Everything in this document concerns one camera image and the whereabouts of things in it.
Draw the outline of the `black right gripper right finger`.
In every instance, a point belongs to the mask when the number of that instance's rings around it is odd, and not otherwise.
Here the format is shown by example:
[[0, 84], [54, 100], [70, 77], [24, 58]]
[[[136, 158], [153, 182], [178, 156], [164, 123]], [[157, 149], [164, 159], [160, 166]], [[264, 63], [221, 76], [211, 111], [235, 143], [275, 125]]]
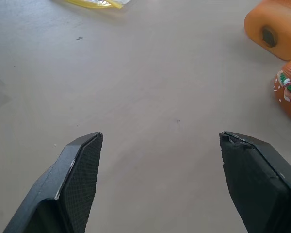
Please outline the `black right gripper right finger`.
[[291, 233], [291, 165], [269, 143], [219, 134], [232, 201], [248, 233]]

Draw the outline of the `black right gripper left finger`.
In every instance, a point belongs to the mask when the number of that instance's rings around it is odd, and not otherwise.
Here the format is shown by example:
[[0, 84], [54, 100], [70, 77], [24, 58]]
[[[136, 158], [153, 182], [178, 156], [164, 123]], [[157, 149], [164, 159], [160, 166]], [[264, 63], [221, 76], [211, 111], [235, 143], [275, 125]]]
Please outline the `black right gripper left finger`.
[[3, 233], [85, 233], [96, 193], [103, 134], [67, 144], [32, 185]]

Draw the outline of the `toy hamburger with sesame bun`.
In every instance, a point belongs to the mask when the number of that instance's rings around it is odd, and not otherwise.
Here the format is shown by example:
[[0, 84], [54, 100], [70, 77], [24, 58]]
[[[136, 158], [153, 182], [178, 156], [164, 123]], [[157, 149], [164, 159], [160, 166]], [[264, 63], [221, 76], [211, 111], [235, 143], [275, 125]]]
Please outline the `toy hamburger with sesame bun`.
[[276, 101], [291, 119], [291, 61], [275, 75], [273, 91]]

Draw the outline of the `orange bread roll dark filling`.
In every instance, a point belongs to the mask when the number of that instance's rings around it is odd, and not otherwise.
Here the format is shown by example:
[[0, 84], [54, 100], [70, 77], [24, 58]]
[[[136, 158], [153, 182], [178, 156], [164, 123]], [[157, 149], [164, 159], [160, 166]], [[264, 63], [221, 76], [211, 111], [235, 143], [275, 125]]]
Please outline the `orange bread roll dark filling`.
[[291, 60], [291, 0], [262, 0], [244, 19], [247, 36], [284, 60]]

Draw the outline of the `clear yellow-zip plastic bag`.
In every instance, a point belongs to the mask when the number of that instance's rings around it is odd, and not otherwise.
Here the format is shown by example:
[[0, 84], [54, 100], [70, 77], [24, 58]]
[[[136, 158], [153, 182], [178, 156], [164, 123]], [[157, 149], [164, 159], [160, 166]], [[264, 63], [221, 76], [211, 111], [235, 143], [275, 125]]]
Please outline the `clear yellow-zip plastic bag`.
[[115, 8], [121, 9], [132, 0], [52, 0], [57, 3], [67, 2], [83, 8], [89, 9], [105, 9]]

